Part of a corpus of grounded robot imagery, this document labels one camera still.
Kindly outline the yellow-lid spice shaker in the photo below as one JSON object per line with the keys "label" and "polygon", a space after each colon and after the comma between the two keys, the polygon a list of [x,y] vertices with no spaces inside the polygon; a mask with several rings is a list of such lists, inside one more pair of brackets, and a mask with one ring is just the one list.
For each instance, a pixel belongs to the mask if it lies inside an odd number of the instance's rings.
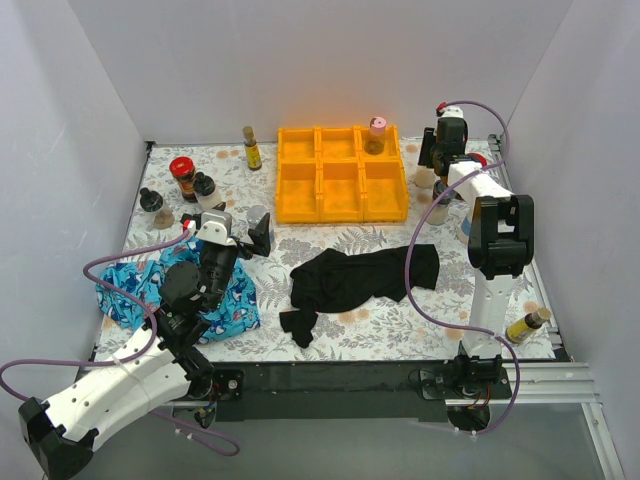
{"label": "yellow-lid spice shaker", "polygon": [[427,167],[419,167],[413,178],[414,184],[420,189],[431,189],[435,181],[434,171]]}

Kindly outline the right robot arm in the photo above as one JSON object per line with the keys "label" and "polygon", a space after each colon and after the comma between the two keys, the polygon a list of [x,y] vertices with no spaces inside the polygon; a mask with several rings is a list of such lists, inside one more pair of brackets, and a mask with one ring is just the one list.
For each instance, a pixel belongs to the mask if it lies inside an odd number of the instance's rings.
{"label": "right robot arm", "polygon": [[475,283],[469,324],[458,354],[419,374],[424,394],[444,399],[475,397],[500,382],[502,342],[498,330],[517,278],[534,253],[534,203],[497,183],[486,166],[466,153],[468,126],[458,108],[445,108],[437,126],[425,131],[420,163],[439,178],[427,218],[446,217],[456,196],[471,212],[467,253]]}

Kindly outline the pink-lid spice shaker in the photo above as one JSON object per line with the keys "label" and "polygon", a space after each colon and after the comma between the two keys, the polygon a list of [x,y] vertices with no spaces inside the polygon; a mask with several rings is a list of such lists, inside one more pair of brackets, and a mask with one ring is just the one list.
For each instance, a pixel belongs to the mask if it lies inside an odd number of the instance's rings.
{"label": "pink-lid spice shaker", "polygon": [[364,144],[364,150],[370,155],[379,155],[384,151],[386,119],[373,117],[369,123],[368,138]]}

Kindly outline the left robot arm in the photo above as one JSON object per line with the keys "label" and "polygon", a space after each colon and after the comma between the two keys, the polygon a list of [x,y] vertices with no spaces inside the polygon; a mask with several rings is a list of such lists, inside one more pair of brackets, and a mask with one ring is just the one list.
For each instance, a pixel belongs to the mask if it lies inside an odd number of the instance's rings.
{"label": "left robot arm", "polygon": [[231,235],[232,217],[208,212],[190,219],[184,238],[201,241],[198,261],[168,268],[160,307],[111,358],[45,400],[19,408],[22,435],[50,479],[77,475],[111,436],[160,405],[200,400],[215,385],[215,369],[196,345],[221,306],[238,258],[266,257],[270,216],[249,230],[250,243]]}

